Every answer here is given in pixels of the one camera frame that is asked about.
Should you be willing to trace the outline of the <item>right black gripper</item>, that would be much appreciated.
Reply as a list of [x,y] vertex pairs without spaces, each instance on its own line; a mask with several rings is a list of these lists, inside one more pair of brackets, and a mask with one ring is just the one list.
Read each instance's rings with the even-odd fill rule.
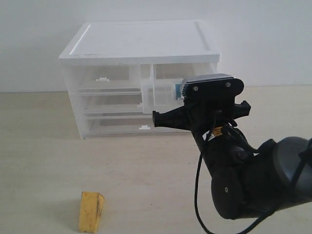
[[152,120],[155,127],[199,133],[207,131],[213,123],[216,126],[229,123],[236,127],[235,120],[248,116],[250,111],[251,105],[245,100],[236,104],[234,98],[210,101],[185,98],[178,108],[165,113],[153,111]]

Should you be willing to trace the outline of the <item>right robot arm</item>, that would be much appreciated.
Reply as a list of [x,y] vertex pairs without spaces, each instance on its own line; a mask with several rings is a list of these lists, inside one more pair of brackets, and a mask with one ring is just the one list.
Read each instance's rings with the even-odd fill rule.
[[227,98],[153,112],[156,127],[192,133],[212,178],[214,206],[225,219],[261,217],[312,200],[312,141],[289,136],[253,148],[236,124],[250,109]]

